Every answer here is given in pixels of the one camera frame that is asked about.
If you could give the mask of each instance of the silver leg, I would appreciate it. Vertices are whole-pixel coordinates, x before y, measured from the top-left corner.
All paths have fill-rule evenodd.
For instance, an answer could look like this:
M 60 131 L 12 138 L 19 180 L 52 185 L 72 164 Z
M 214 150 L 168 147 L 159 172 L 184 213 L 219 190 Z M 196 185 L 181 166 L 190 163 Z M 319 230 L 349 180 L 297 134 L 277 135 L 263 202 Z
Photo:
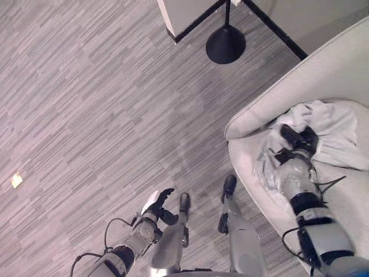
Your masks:
M 182 194 L 181 206 L 183 197 L 188 197 L 189 201 L 188 194 Z M 187 247 L 189 239 L 188 229 L 186 228 L 187 214 L 188 209 L 186 211 L 180 209 L 177 224 L 168 226 L 164 230 L 163 236 L 156 245 L 155 253 L 149 263 L 151 277 L 167 276 L 180 271 L 182 248 Z
M 226 228 L 229 234 L 231 272 L 254 277 L 267 276 L 268 270 L 261 252 L 259 236 L 255 228 L 242 216 L 240 208 L 233 198 L 235 182 L 236 178 L 232 176 L 232 178 L 227 178 L 224 185 L 222 216 L 224 219 L 227 218 Z

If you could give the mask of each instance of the baseboard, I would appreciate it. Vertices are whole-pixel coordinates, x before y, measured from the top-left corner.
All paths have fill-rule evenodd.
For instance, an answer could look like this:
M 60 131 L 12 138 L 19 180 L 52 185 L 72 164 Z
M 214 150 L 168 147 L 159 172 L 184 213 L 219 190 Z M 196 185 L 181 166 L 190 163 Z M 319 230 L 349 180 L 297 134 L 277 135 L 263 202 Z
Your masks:
M 307 57 L 302 50 L 269 16 L 267 16 L 252 0 L 242 0 L 301 60 Z
M 285 44 L 290 48 L 301 60 L 307 57 L 307 54 L 302 50 L 269 16 L 267 16 L 252 0 L 242 0 L 242 2 L 250 8 L 263 22 L 267 25 Z M 175 36 L 167 29 L 168 35 L 176 42 L 180 42 L 194 28 L 207 19 L 213 12 L 220 8 L 225 3 L 225 0 L 217 1 L 213 6 L 208 8 L 194 22 L 191 23 L 182 33 Z
M 207 19 L 213 12 L 220 8 L 225 3 L 225 0 L 217 1 L 213 6 L 208 8 L 202 15 L 200 15 L 194 22 L 191 23 L 182 33 L 175 36 L 167 28 L 168 35 L 176 42 L 180 42 L 185 36 L 187 36 L 194 28 L 196 28 L 200 23 Z

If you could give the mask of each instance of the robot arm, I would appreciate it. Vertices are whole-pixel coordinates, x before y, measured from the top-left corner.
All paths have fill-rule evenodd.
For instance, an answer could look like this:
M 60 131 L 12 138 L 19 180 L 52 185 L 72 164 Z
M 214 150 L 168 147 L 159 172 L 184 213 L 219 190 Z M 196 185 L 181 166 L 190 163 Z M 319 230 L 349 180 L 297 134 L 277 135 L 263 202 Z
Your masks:
M 305 131 L 308 137 L 298 137 L 299 134 L 293 134 L 294 131 L 286 125 L 281 131 L 285 139 L 292 142 L 293 150 L 287 158 L 286 155 L 279 157 L 283 163 L 277 170 L 277 183 L 296 215 L 304 260 L 326 276 L 360 276 L 363 272 L 369 272 L 368 261 L 355 256 L 351 240 L 310 181 L 315 133 L 308 130 Z
M 173 225 L 178 216 L 162 208 L 165 199 L 173 189 L 163 191 L 158 199 L 142 213 L 141 220 L 134 226 L 133 232 L 121 245 L 117 245 L 89 269 L 88 277 L 124 277 L 132 268 L 135 260 L 142 257 L 146 250 L 162 236 L 157 221 L 163 220 Z

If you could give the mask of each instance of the chair armrest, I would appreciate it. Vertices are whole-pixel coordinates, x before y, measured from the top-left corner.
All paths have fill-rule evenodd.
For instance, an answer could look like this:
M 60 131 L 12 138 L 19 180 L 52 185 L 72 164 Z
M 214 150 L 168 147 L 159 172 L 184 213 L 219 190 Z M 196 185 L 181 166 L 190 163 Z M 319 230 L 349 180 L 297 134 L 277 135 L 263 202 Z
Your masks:
M 369 17 L 338 34 L 239 111 L 225 128 L 238 139 L 290 107 L 315 99 L 341 98 L 369 106 Z

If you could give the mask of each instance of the black lamp base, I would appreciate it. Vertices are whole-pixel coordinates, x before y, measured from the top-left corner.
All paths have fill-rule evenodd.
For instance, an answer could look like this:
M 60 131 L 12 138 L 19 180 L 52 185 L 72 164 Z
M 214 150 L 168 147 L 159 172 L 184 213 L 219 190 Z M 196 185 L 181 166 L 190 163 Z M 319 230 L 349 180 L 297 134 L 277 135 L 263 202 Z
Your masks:
M 206 53 L 215 63 L 231 63 L 241 57 L 246 48 L 244 34 L 233 26 L 223 26 L 206 42 Z

